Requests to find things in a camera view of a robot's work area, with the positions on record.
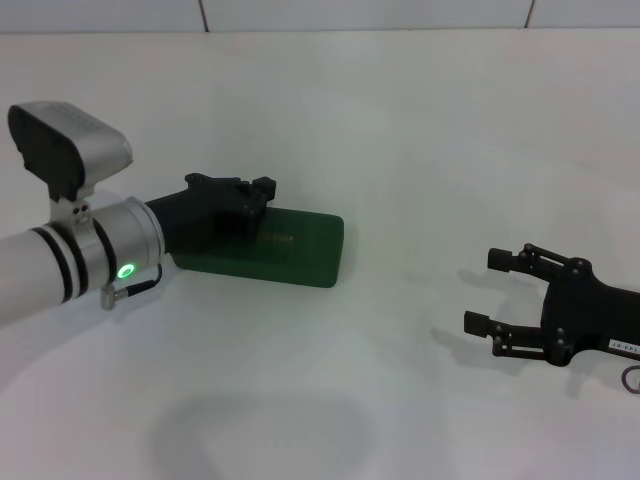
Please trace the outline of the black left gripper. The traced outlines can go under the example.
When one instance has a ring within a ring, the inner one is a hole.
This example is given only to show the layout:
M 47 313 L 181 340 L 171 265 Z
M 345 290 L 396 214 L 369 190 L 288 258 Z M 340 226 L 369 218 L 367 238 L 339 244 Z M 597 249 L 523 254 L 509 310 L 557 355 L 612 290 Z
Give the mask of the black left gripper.
M 160 224 L 167 253 L 197 250 L 228 236 L 255 236 L 261 214 L 249 206 L 251 186 L 266 202 L 275 198 L 277 188 L 267 176 L 251 184 L 199 173 L 185 180 L 186 189 L 146 203 Z

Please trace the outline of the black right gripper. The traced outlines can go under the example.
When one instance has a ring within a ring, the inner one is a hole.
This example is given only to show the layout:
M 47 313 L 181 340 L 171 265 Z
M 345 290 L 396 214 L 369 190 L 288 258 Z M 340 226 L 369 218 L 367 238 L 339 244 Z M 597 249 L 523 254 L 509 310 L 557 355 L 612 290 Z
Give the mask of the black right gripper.
M 639 358 L 639 294 L 604 284 L 588 260 L 568 259 L 527 243 L 517 254 L 491 248 L 487 267 L 549 282 L 541 326 L 511 325 L 465 312 L 464 331 L 490 337 L 493 356 L 545 357 L 558 367 L 587 350 Z

